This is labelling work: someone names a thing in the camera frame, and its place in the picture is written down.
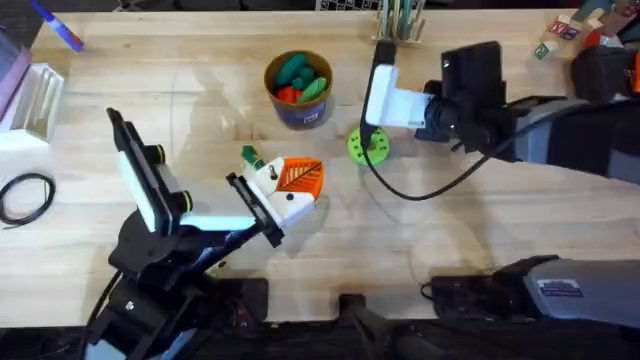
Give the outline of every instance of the label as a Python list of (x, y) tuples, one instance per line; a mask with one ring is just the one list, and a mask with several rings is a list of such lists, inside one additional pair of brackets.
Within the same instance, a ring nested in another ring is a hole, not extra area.
[(537, 282), (540, 292), (545, 296), (584, 297), (580, 285), (573, 279), (544, 279)]
[(312, 121), (316, 121), (316, 120), (318, 120), (318, 113), (315, 113), (315, 114), (312, 114), (312, 115), (309, 115), (309, 116), (305, 117), (304, 118), (304, 123), (308, 124), (308, 123), (310, 123)]

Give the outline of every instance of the pen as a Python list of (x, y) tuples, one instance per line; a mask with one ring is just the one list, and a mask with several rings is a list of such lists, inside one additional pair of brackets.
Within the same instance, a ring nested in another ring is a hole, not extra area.
[(69, 46), (71, 46), (74, 51), (80, 52), (84, 49), (84, 44), (82, 43), (82, 41), (78, 39), (78, 37), (71, 30), (69, 30), (69, 28), (61, 23), (60, 20), (56, 19), (56, 17), (53, 16), (53, 14), (49, 12), (49, 10), (40, 6), (40, 4), (38, 4), (35, 0), (31, 1), (31, 5), (33, 5), (38, 14), (42, 16), (44, 21), (46, 21), (49, 26), (51, 26), (53, 31), (60, 35), (60, 37), (67, 44), (69, 44)]

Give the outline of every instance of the green plastic part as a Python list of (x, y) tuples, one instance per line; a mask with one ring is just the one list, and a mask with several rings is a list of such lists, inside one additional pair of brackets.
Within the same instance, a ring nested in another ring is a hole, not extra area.
[(307, 56), (305, 54), (293, 55), (282, 66), (278, 75), (276, 75), (276, 86), (281, 87), (289, 85), (291, 80), (298, 76), (300, 70), (307, 65)]
[[(383, 162), (387, 156), (389, 156), (390, 146), (389, 137), (387, 134), (378, 129), (371, 135), (371, 143), (369, 144), (369, 150), (367, 155), (371, 161), (371, 165), (378, 165)], [(353, 162), (358, 165), (367, 165), (367, 161), (364, 159), (362, 146), (360, 145), (360, 128), (353, 130), (349, 138), (347, 139), (347, 152)]]
[(242, 158), (251, 164), (254, 169), (260, 170), (264, 166), (264, 161), (258, 156), (258, 152), (251, 145), (242, 146)]
[(309, 86), (309, 84), (311, 83), (311, 80), (306, 80), (302, 76), (298, 76), (297, 78), (293, 79), (291, 84), (293, 85), (293, 88), (296, 90), (304, 90), (307, 86)]
[(305, 66), (300, 69), (300, 77), (308, 82), (311, 82), (315, 78), (316, 72), (313, 68)]
[(311, 84), (309, 84), (309, 86), (307, 86), (306, 89), (304, 89), (302, 94), (300, 94), (300, 97), (298, 97), (298, 101), (296, 101), (296, 103), (302, 104), (316, 99), (318, 96), (320, 96), (320, 94), (322, 94), (326, 86), (327, 79), (323, 77), (315, 79)]

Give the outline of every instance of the green object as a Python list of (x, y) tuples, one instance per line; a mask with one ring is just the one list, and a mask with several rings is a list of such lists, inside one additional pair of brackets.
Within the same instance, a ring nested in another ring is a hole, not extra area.
[(293, 55), (282, 66), (278, 75), (276, 75), (276, 86), (282, 87), (289, 85), (291, 80), (298, 76), (303, 66), (307, 65), (307, 56), (305, 54)]
[(296, 90), (304, 90), (307, 86), (309, 86), (312, 80), (313, 79), (306, 80), (302, 76), (298, 76), (297, 78), (293, 79), (291, 85), (293, 85), (293, 88)]
[(260, 170), (264, 166), (264, 161), (258, 156), (258, 152), (251, 145), (242, 146), (242, 158), (248, 162), (254, 169)]
[(411, 13), (411, 1), (404, 0), (402, 3), (402, 19), (400, 20), (400, 38), (402, 40), (409, 40), (408, 26), (409, 26), (409, 14)]
[(534, 55), (538, 60), (544, 59), (545, 56), (549, 54), (549, 48), (545, 44), (540, 44), (534, 51)]
[[(371, 135), (371, 143), (367, 155), (372, 165), (378, 165), (389, 156), (389, 137), (387, 134), (378, 129)], [(364, 159), (362, 146), (360, 145), (360, 128), (353, 130), (347, 139), (347, 152), (353, 162), (358, 165), (367, 165)]]
[(296, 101), (296, 103), (302, 104), (316, 99), (318, 96), (320, 96), (320, 94), (322, 94), (326, 86), (327, 79), (323, 77), (315, 79), (311, 84), (309, 84), (309, 86), (307, 86), (306, 89), (304, 89), (302, 94), (300, 94), (300, 97), (298, 97), (298, 101)]
[(300, 69), (300, 77), (303, 80), (307, 80), (311, 82), (315, 78), (315, 75), (316, 75), (315, 70), (313, 70), (313, 68), (309, 66), (305, 66), (302, 69)]

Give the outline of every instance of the wooden table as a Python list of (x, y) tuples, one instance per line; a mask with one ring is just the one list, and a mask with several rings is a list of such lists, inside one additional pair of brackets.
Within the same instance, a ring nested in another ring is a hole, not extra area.
[[(429, 11), (423, 44), (401, 49), (400, 86), (440, 78), (444, 50), (486, 40), (503, 46), (509, 98), (564, 94), (558, 62), (531, 55), (558, 11)], [(338, 294), (362, 292), (389, 317), (431, 317), (418, 284), (537, 254), (640, 258), (640, 187), (568, 170), (490, 161), (433, 201), (396, 198), (346, 155), (357, 125), (374, 44), (367, 13), (104, 13), (60, 18), (84, 39), (73, 54), (48, 27), (34, 46), (68, 79), (49, 148), (1, 154), (0, 183), (27, 170), (55, 176), (52, 208), (35, 223), (0, 231), (0, 327), (78, 325), (113, 273), (107, 256), (135, 209), (116, 164), (105, 108), (119, 109), (147, 143), (165, 145), (177, 175), (224, 186), (240, 148), (265, 158), (314, 156), (326, 166), (316, 211), (278, 249), (256, 238), (225, 276), (266, 276), (269, 319), (336, 314)], [(262, 87), (267, 63), (291, 49), (324, 55), (334, 71), (333, 115), (314, 130), (288, 130)], [(389, 131), (379, 166), (397, 188), (423, 194), (477, 159)], [(15, 192), (9, 205), (42, 200)]]

